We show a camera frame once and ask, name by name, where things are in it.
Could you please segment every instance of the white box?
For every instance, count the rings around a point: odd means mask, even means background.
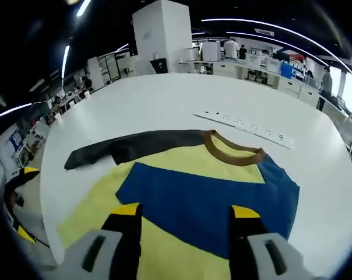
[[[316,108],[319,100],[318,89],[315,89],[311,86],[302,85],[300,88],[299,99],[308,103],[313,108]]]
[[[238,79],[237,73],[231,73],[231,72],[213,71],[213,75]]]
[[[202,43],[202,58],[204,61],[221,60],[220,43],[217,43],[217,42]]]
[[[183,50],[183,61],[196,61],[199,59],[198,48],[185,48]]]
[[[270,72],[279,74],[280,70],[281,70],[281,62],[277,59],[274,58],[267,58],[266,60],[267,65],[266,65],[266,69]]]
[[[255,54],[246,54],[246,61],[248,66],[252,66],[254,68],[260,68],[260,63],[263,57]]]
[[[213,64],[214,71],[220,72],[228,72],[228,73],[236,73],[235,65],[232,63],[214,63]]]

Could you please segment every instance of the white table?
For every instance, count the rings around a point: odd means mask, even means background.
[[[65,100],[63,100],[62,103],[61,103],[59,106],[60,106],[61,108],[62,108],[62,107],[65,107],[65,111],[67,111],[67,106],[66,106],[66,105],[67,105],[71,100],[75,99],[76,97],[81,100],[81,98],[80,98],[80,96],[79,96],[79,94],[81,94],[81,93],[82,93],[82,91],[79,91],[79,92],[77,92],[77,93],[73,93],[72,95],[68,96]]]
[[[252,67],[247,65],[246,61],[242,61],[240,59],[236,61],[230,59],[224,59],[220,61],[182,61],[180,62],[180,64],[211,64],[214,68],[214,75],[240,80],[246,79],[249,70],[258,70],[268,74],[268,81],[267,85],[261,83],[257,84],[277,89],[296,99],[300,99],[301,101],[308,103],[312,107],[317,106],[319,98],[324,99],[326,100],[327,104],[325,103],[324,109],[322,111],[326,115],[328,115],[333,121],[343,121],[345,118],[348,117],[348,115],[343,110],[339,110],[328,99],[324,98],[321,94],[319,94],[318,89],[315,89],[314,87],[311,87],[296,78],[287,79],[278,73],[268,71],[263,66],[261,66],[260,68]]]
[[[28,145],[27,139],[28,139],[28,135],[25,137],[24,140],[22,140],[21,146],[18,148],[18,150],[12,156],[18,162],[19,168],[24,168],[24,166],[25,166],[25,164],[23,164],[22,160],[20,159],[24,149],[29,151],[29,153],[31,153],[31,155],[34,156],[34,153],[31,152],[30,148],[27,146]]]
[[[294,150],[223,124],[193,116],[201,110],[240,116],[291,136]],[[84,99],[53,123],[41,167],[41,208],[52,253],[57,234],[92,185],[115,166],[108,157],[64,170],[72,151],[149,130],[216,129],[244,146],[262,147],[300,186],[289,242],[315,275],[331,275],[352,248],[352,163],[331,120],[277,90],[211,75],[163,74],[119,80]]]

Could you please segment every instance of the ceiling light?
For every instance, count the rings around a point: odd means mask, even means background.
[[[41,92],[45,92],[50,86],[45,87]]]
[[[271,24],[271,23],[268,23],[268,22],[260,22],[260,21],[251,20],[251,19],[202,19],[203,22],[214,22],[214,21],[222,21],[222,20],[230,20],[230,21],[237,21],[237,22],[259,23],[259,24],[262,24],[262,25],[268,25],[268,26],[272,26],[272,27],[275,27],[275,28],[279,28],[279,29],[288,31],[288,32],[290,32],[292,34],[298,35],[298,36],[300,36],[300,37],[312,42],[313,44],[315,44],[316,46],[320,47],[321,49],[326,51],[328,54],[333,56],[336,60],[338,60],[352,74],[352,70],[339,57],[337,57],[334,53],[329,51],[327,48],[325,48],[324,46],[320,45],[316,41],[313,41],[311,38],[308,38],[308,37],[306,37],[306,36],[304,36],[304,35],[302,35],[302,34],[300,34],[298,32],[295,32],[293,30],[287,29],[285,27],[278,26],[278,25],[275,25],[275,24]]]
[[[38,81],[38,82],[36,83],[36,85],[34,85],[29,91],[30,91],[30,92],[33,92],[33,91],[36,90],[39,86],[41,86],[44,82],[45,82],[44,79],[41,79],[41,80]]]
[[[117,49],[116,51],[121,51],[121,50],[123,50],[125,47],[127,47],[127,46],[129,46],[129,44],[125,44],[125,45],[123,45],[122,47],[120,47],[119,49]]]
[[[4,115],[6,115],[6,114],[9,114],[9,113],[11,113],[11,112],[13,112],[13,111],[15,111],[15,110],[18,110],[18,109],[21,109],[21,108],[25,108],[25,107],[31,106],[31,105],[32,105],[32,103],[28,103],[28,104],[25,104],[25,105],[21,105],[21,106],[18,106],[18,107],[9,109],[8,111],[5,111],[5,112],[1,113],[1,114],[0,114],[0,117],[4,116]]]
[[[73,5],[73,4],[76,4],[79,0],[66,0],[66,3],[68,5]]]
[[[65,49],[65,54],[64,54],[64,61],[62,62],[62,79],[65,77],[65,68],[66,68],[66,61],[67,61],[67,55],[69,54],[70,46],[67,45]]]
[[[82,3],[82,5],[80,6],[80,9],[78,10],[78,13],[76,14],[76,17],[82,16],[85,12],[85,10],[87,9],[89,3],[91,0],[84,0],[84,2]]]
[[[276,39],[273,39],[273,38],[269,38],[269,37],[265,37],[265,36],[260,36],[260,35],[255,35],[255,34],[250,34],[250,33],[242,33],[242,32],[227,32],[227,34],[237,34],[237,35],[246,35],[246,36],[254,36],[254,37],[259,37],[259,38],[264,38],[264,39],[267,39],[267,40],[272,40],[272,41],[275,41],[275,42],[278,42],[278,43],[282,43],[282,44],[285,44],[289,47],[292,47],[292,48],[296,48],[297,50],[300,50],[306,54],[308,54],[310,57],[313,57],[314,59],[318,60],[319,62],[321,62],[322,64],[326,65],[326,66],[329,66],[325,61],[322,61],[321,59],[319,59],[317,56],[313,55],[313,54],[310,54],[309,52],[305,51],[305,50],[302,50],[301,48],[298,48],[294,45],[290,45],[288,43],[285,43],[285,42],[282,42],[280,40],[276,40]]]

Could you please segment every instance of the power strip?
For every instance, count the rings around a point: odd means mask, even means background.
[[[194,115],[200,118],[205,118],[207,120],[217,121],[218,123],[229,125],[230,127],[234,127],[235,129],[242,130],[247,133],[251,133],[256,136],[265,138],[287,149],[294,149],[293,140],[288,136],[282,133],[272,131],[269,128],[262,128],[257,124],[245,121],[241,118],[236,118],[230,116],[229,114],[213,111],[203,111],[200,113],[195,113]]]

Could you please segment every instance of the person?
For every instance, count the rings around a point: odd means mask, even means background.
[[[61,98],[59,96],[56,96],[56,98],[54,99],[54,102],[52,104],[52,110],[55,111],[56,113],[58,113],[59,110],[61,109],[59,106],[60,104],[61,104]]]
[[[80,91],[80,86],[75,86],[74,89],[73,89],[73,91],[74,91],[75,93],[79,92],[79,91]]]
[[[82,77],[82,82],[84,84],[82,92],[84,92],[85,90],[92,90],[92,81],[90,79],[84,76]]]
[[[240,45],[238,45],[234,39],[230,39],[224,43],[224,52],[226,58],[237,59],[239,50]]]
[[[325,66],[324,70],[325,70],[325,74],[323,74],[323,77],[322,77],[322,82],[321,82],[322,90],[320,94],[326,99],[330,100],[332,98],[333,79],[332,79],[332,76],[330,75],[330,68],[328,66]],[[322,111],[324,104],[325,104],[325,100],[320,98],[317,109]]]
[[[313,88],[317,88],[317,83],[315,81],[315,77],[311,70],[308,70],[305,74],[304,82],[312,86]]]
[[[41,116],[40,119],[39,119],[42,123],[47,123],[47,121],[45,120],[45,117]]]
[[[268,51],[262,50],[259,55],[262,57],[261,64],[266,64],[266,59],[269,56]]]
[[[247,53],[247,50],[245,48],[245,45],[242,45],[242,47],[240,48],[240,59],[241,60],[246,59],[246,53]]]

